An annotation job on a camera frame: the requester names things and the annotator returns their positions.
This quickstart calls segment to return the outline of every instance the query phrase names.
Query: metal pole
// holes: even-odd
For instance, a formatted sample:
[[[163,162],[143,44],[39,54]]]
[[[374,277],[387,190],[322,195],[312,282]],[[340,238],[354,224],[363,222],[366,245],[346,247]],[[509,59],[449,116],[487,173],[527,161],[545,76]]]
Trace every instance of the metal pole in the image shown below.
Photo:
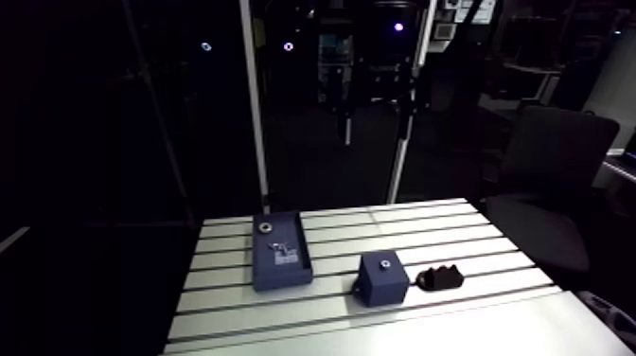
[[[181,194],[182,199],[184,199],[185,214],[187,215],[188,224],[190,226],[194,226],[196,222],[194,219],[194,213],[192,212],[192,209],[189,205],[189,200],[187,199],[186,185],[184,185],[184,180],[181,177],[181,170],[179,169],[177,156],[174,153],[172,142],[170,141],[170,138],[168,136],[168,130],[166,129],[164,116],[161,112],[161,107],[159,106],[159,99],[157,99],[157,94],[154,91],[154,85],[152,84],[152,77],[150,76],[150,71],[148,70],[148,64],[146,63],[146,58],[144,58],[144,52],[141,49],[139,33],[137,32],[137,28],[134,25],[133,9],[131,8],[131,4],[128,0],[121,0],[121,5],[124,8],[126,24],[128,25],[128,30],[131,34],[132,44],[134,45],[134,51],[137,56],[137,61],[139,62],[139,67],[141,69],[141,75],[144,79],[144,82],[146,83],[148,91],[150,92],[152,108],[154,109],[154,115],[157,119],[157,124],[159,125],[159,131],[161,132],[161,136],[164,139],[164,145],[166,147],[166,154],[168,155],[168,161],[172,169],[172,175],[174,176],[174,180],[177,184],[177,188],[179,189],[179,193]]]
[[[437,0],[429,1],[429,9],[426,11],[426,17],[422,16],[422,25],[419,30],[419,39],[417,41],[417,50],[415,57],[417,61],[414,61],[418,67],[424,66],[426,61],[426,54],[429,51],[429,42],[431,41],[431,31],[433,28],[433,19],[435,18],[435,11],[437,10]]]
[[[256,83],[256,60],[254,55],[254,35],[252,33],[250,0],[240,0],[240,20],[243,28],[243,44],[245,45],[245,65],[247,66],[247,81],[250,90],[250,106],[252,108],[252,126],[254,128],[254,145],[256,148],[256,165],[258,168],[260,196],[263,212],[269,214],[269,189],[267,184],[267,170],[265,168],[263,130],[260,124],[260,106],[258,101],[258,86]]]
[[[346,123],[344,126],[344,145],[351,145],[351,117],[346,118]]]
[[[16,232],[11,234],[8,238],[0,241],[0,254],[2,254],[3,252],[5,252],[5,250],[11,247],[12,244],[16,242],[18,239],[20,239],[29,229],[30,229],[29,226],[20,227]]]
[[[413,75],[419,75],[419,68],[426,61],[426,54],[429,50],[429,42],[431,40],[431,29],[433,27],[433,18],[437,9],[437,0],[429,1],[429,8],[426,16],[422,15],[422,23],[419,29],[419,38],[415,48],[415,61],[413,61]],[[415,105],[415,89],[411,90],[411,102]],[[389,182],[389,192],[387,194],[386,203],[394,204],[398,198],[399,183],[402,179],[402,171],[404,170],[404,161],[406,159],[406,151],[409,148],[409,140],[411,138],[411,130],[413,129],[413,119],[415,111],[408,113],[406,122],[400,122],[402,126],[397,136],[396,153],[393,158],[393,168],[391,171],[391,181]]]
[[[415,102],[415,89],[411,91],[411,101]],[[400,122],[400,126],[403,126],[398,131],[396,154],[393,158],[393,169],[391,172],[391,182],[389,182],[389,193],[387,195],[387,204],[395,204],[398,198],[399,183],[402,179],[402,171],[404,170],[404,161],[406,159],[406,150],[409,148],[409,139],[411,138],[411,130],[413,129],[413,115],[411,112],[408,114],[406,122]]]

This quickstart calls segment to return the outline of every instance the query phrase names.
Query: black object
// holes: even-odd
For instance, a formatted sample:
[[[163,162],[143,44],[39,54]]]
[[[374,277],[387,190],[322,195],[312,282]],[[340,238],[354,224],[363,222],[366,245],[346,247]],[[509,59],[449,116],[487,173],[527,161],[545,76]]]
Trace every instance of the black object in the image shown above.
[[[569,216],[584,213],[616,122],[554,108],[521,112],[486,214],[557,282],[575,287],[590,268]]]
[[[609,301],[592,292],[583,291],[577,293],[576,296],[578,296],[625,345],[636,352],[636,320],[631,318],[626,312],[609,303]]]
[[[398,304],[409,289],[409,277],[395,251],[362,254],[354,291],[367,307]]]
[[[313,269],[298,213],[254,216],[252,284],[267,291],[310,283]]]
[[[550,104],[566,110],[582,111],[601,73],[605,58],[569,62],[552,95]]]
[[[624,162],[630,167],[636,168],[636,131],[634,131],[634,135],[627,143],[625,151],[620,157],[620,161]]]
[[[464,276],[453,264],[451,267],[429,268],[428,271],[420,272],[415,284],[423,291],[442,291],[461,287],[464,284]]]
[[[526,66],[551,66],[559,22],[540,16],[512,17],[505,25],[502,52]]]

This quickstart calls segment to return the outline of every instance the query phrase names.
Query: sticker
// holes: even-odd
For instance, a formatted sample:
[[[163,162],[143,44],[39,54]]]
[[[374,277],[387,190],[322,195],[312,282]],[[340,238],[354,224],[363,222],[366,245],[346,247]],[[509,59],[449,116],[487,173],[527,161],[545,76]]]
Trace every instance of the sticker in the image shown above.
[[[274,251],[274,264],[276,266],[297,262],[298,254],[296,253],[295,249],[289,249],[287,251]]]

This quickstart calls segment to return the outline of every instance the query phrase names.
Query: table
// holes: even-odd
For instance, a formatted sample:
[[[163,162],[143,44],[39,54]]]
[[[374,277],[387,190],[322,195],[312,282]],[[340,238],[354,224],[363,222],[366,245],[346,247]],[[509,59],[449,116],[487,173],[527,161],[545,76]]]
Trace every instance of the table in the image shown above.
[[[205,221],[165,353],[631,354],[464,199],[301,218],[314,280],[259,294],[250,286],[252,218]],[[360,253],[381,249],[396,250],[411,280],[451,264],[466,280],[435,293],[412,286],[401,305],[365,308],[349,291]]]

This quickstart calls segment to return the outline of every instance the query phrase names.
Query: black office chair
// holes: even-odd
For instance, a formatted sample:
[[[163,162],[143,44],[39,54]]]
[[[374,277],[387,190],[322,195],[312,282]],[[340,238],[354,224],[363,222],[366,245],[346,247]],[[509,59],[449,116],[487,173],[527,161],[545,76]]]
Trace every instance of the black office chair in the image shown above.
[[[555,108],[521,112],[486,214],[560,284],[583,287],[590,260],[569,216],[580,212],[619,125]]]

